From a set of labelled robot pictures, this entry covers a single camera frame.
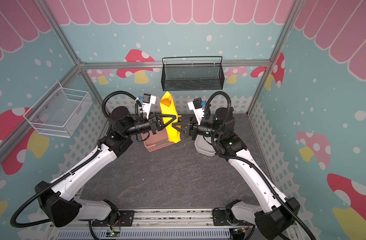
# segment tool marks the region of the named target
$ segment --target wallpaper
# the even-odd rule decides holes
[[[274,182],[318,239],[366,240],[366,0],[307,0],[282,53],[251,115]]]
[[[80,76],[68,87],[88,91]],[[0,166],[1,240],[43,239],[49,224],[13,228],[10,225],[12,214],[35,194],[34,187],[39,182],[50,182],[59,177],[90,153],[104,123],[101,108],[93,98],[90,110],[71,138],[39,135],[33,129],[27,133]],[[34,202],[20,214],[18,222],[33,222],[46,218],[38,202]]]
[[[72,67],[33,0],[0,0],[0,143]]]
[[[48,0],[81,61],[269,59],[293,0]]]
[[[161,86],[161,69],[135,69],[132,73],[129,69],[92,69],[87,70],[90,79],[95,84],[102,98],[114,91],[127,91],[135,97],[149,93],[157,96],[156,104],[152,105],[152,111],[160,111],[159,102],[165,92]],[[234,113],[246,113],[257,86],[264,74],[265,67],[224,67],[225,80],[223,91],[231,100]],[[189,113],[187,102],[197,97],[203,101],[208,99],[216,90],[202,91],[171,91],[174,97],[176,110],[178,113]],[[117,95],[108,101],[109,110],[118,106],[126,106],[134,112],[134,101],[125,95]],[[222,96],[216,97],[211,102],[211,110],[226,107],[227,103]]]

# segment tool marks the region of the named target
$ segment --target light blue wall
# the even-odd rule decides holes
[[[0,114],[31,107],[73,67],[52,31],[39,35],[34,42],[24,42],[15,53],[5,52],[0,61]]]
[[[269,169],[277,186],[302,203],[300,216],[314,233],[321,231],[320,239],[349,239],[346,232],[359,234],[364,231],[363,224],[355,225],[357,219],[347,215],[352,220],[350,227],[340,226],[333,208],[348,209],[349,205],[331,190],[327,175],[337,174],[366,186],[366,118],[359,121],[355,117],[358,111],[366,113],[366,82],[354,78],[346,64],[336,63],[328,50],[321,51],[302,31],[292,30],[282,52],[286,73],[281,88],[264,89],[252,115],[255,127],[260,126],[261,119],[268,124],[258,128],[259,132],[267,133],[272,128],[274,145],[280,152],[271,155],[267,149],[270,146],[264,147]],[[320,168],[315,156],[310,162],[303,160],[299,149],[305,146],[299,142],[298,132],[322,134],[328,139],[331,160],[327,169]],[[261,137],[259,141],[265,146]],[[278,162],[282,154],[284,164]],[[286,173],[293,173],[291,184],[283,183],[283,179],[289,179],[281,174],[286,164]],[[361,204],[366,209],[366,202]]]
[[[80,76],[74,79],[68,88],[88,91]],[[74,166],[95,147],[105,120],[99,105],[94,98],[92,99],[93,105],[71,138],[48,136],[50,145],[45,154],[37,159],[31,151],[27,151],[24,164],[16,174],[6,175],[0,166],[0,180],[5,181],[4,187],[0,189],[0,201],[7,201],[7,209],[0,218],[0,240],[43,238],[49,224],[13,228],[10,218],[21,204],[35,194],[34,187],[39,182],[50,182]],[[47,216],[35,201],[18,217],[18,222],[45,218]]]
[[[185,25],[154,22],[147,25],[70,23],[62,28],[80,59],[96,63],[122,62],[131,49],[142,50],[155,61],[172,56],[210,55],[223,56],[229,60],[269,59],[282,25],[219,25],[213,22],[205,25],[194,22]]]

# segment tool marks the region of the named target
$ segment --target black wire mesh basket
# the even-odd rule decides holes
[[[162,58],[163,91],[222,90],[221,56]]]

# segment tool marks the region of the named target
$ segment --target yellow mushroom stem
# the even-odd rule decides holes
[[[136,84],[144,84],[150,81],[146,75],[145,70],[137,71],[136,73],[134,73],[134,76]]]
[[[234,83],[236,83],[236,75],[229,76],[229,78],[227,80],[227,83],[228,84],[234,84]]]
[[[266,82],[266,89],[269,91],[271,90],[271,83],[272,83],[272,80],[274,79],[274,76],[270,75],[270,77],[268,78],[267,82]]]

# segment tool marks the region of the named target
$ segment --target pink plastic basket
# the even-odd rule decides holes
[[[147,136],[148,136],[148,133],[145,133],[145,134],[142,133],[143,139],[145,139]],[[152,132],[150,131],[150,137],[143,143],[149,152],[153,152],[158,149],[161,149],[161,148],[174,144],[174,142],[170,142],[168,140],[168,135],[167,135],[166,129],[163,129],[160,132],[157,131],[156,134],[152,134]]]

